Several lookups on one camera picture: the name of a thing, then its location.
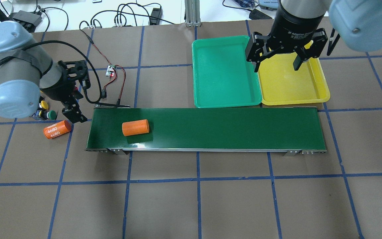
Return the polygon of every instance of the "yellow tray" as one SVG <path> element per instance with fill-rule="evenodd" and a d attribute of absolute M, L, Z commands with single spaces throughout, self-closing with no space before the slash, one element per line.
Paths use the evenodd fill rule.
<path fill-rule="evenodd" d="M 330 93 L 319 59 L 309 59 L 294 71 L 296 53 L 277 54 L 260 64 L 262 103 L 268 106 L 324 103 Z"/>

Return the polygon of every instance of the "orange battery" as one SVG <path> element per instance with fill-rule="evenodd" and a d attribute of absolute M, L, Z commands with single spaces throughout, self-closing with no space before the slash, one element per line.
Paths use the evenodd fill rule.
<path fill-rule="evenodd" d="M 44 135 L 48 139 L 58 137 L 72 130 L 70 123 L 66 120 L 60 121 L 57 124 L 50 125 L 44 128 Z"/>
<path fill-rule="evenodd" d="M 124 136 L 142 134 L 150 132 L 150 126 L 148 120 L 136 120 L 124 122 L 122 124 L 122 132 Z"/>

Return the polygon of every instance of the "power adapter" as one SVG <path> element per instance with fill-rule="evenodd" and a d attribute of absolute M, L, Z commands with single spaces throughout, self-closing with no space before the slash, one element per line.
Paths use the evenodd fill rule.
<path fill-rule="evenodd" d="M 153 11 L 151 12 L 151 16 L 155 18 L 162 18 L 162 8 L 155 9 L 153 8 Z M 148 22 L 149 25 L 160 25 L 160 19 L 150 18 L 150 21 Z"/>
<path fill-rule="evenodd" d="M 248 17 L 251 20 L 256 20 L 256 19 L 272 19 L 270 16 L 264 14 L 263 12 L 261 12 L 261 11 L 259 11 L 257 9 L 253 9 L 253 11 L 250 12 Z"/>

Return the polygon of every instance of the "green tray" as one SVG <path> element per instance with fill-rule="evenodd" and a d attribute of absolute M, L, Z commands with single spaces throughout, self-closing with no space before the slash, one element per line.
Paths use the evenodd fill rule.
<path fill-rule="evenodd" d="M 192 44 L 194 104 L 198 108 L 256 106 L 262 102 L 248 36 L 196 40 Z"/>
<path fill-rule="evenodd" d="M 148 119 L 150 133 L 123 136 L 123 122 L 141 119 Z M 316 108 L 96 108 L 87 150 L 320 153 L 326 147 Z"/>

